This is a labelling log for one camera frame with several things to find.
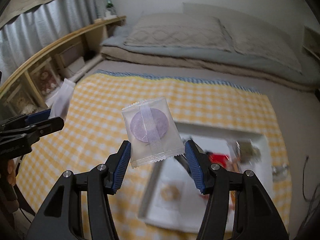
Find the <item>blue fringe trim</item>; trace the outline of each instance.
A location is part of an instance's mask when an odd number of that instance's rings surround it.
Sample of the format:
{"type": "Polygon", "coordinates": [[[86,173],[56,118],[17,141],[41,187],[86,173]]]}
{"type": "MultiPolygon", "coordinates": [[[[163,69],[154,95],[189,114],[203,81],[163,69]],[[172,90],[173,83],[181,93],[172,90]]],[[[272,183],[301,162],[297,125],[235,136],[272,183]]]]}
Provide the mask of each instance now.
{"type": "Polygon", "coordinates": [[[101,74],[114,76],[114,77],[142,77],[142,78],[151,79],[151,80],[161,80],[161,79],[171,78],[171,79],[176,79],[184,82],[190,82],[193,84],[225,85],[225,86],[233,87],[239,90],[261,94],[258,90],[254,88],[239,86],[229,81],[224,81],[220,79],[208,80],[208,79],[194,78],[194,77],[155,76],[147,73],[139,74],[139,73],[130,73],[130,72],[112,72],[112,71],[105,71],[105,70],[97,70],[95,73],[101,73],[101,74]]]}

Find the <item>gray curtain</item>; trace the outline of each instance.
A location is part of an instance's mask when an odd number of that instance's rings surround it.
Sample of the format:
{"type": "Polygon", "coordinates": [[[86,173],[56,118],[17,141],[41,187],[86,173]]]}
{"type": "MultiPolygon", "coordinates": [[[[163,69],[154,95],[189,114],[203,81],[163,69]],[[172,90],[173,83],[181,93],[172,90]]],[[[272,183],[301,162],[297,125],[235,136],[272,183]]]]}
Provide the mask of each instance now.
{"type": "Polygon", "coordinates": [[[35,53],[96,18],[95,0],[53,0],[4,25],[0,30],[1,84],[35,53]]]}

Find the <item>wooden shelf top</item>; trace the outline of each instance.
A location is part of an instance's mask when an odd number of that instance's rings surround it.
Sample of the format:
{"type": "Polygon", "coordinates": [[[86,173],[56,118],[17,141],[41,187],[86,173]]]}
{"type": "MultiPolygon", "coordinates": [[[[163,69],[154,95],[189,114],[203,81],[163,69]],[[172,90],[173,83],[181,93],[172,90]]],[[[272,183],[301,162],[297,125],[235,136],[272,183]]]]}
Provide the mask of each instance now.
{"type": "Polygon", "coordinates": [[[91,30],[94,30],[96,28],[99,28],[103,25],[108,25],[111,23],[119,22],[125,20],[125,16],[119,16],[113,19],[109,20],[101,20],[99,22],[96,22],[94,24],[88,25],[86,27],[83,27],[79,30],[76,30],[72,33],[67,34],[66,36],[63,36],[62,38],[54,41],[53,43],[49,44],[48,46],[44,47],[40,51],[38,51],[36,54],[34,54],[32,57],[30,57],[27,61],[25,61],[18,69],[16,69],[15,72],[4,82],[4,84],[0,87],[0,98],[3,97],[3,95],[8,91],[10,86],[26,71],[29,67],[31,67],[34,63],[36,63],[39,59],[41,59],[43,56],[48,54],[49,52],[53,51],[60,45],[64,44],[67,41],[72,40],[73,38],[80,36],[84,33],[87,33],[91,30]]]}

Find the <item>white packet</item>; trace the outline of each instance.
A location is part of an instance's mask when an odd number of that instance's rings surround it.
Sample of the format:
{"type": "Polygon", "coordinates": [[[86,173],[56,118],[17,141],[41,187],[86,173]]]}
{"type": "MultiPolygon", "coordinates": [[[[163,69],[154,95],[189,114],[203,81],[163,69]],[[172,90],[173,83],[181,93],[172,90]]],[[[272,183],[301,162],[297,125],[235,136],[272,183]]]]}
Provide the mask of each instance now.
{"type": "Polygon", "coordinates": [[[66,121],[75,86],[76,84],[74,82],[66,78],[64,79],[59,92],[55,96],[55,101],[53,102],[49,119],[60,116],[64,121],[66,121]]]}
{"type": "Polygon", "coordinates": [[[184,153],[165,97],[123,108],[122,115],[131,142],[132,168],[184,153]]]}

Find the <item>wrapped cookie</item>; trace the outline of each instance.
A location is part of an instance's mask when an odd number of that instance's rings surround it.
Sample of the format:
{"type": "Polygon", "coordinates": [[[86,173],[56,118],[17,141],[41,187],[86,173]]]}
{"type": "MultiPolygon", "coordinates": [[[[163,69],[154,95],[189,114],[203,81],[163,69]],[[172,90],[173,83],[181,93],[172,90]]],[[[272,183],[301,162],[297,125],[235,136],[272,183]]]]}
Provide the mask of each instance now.
{"type": "Polygon", "coordinates": [[[165,97],[135,103],[122,109],[122,115],[133,168],[184,153],[165,97]]]}

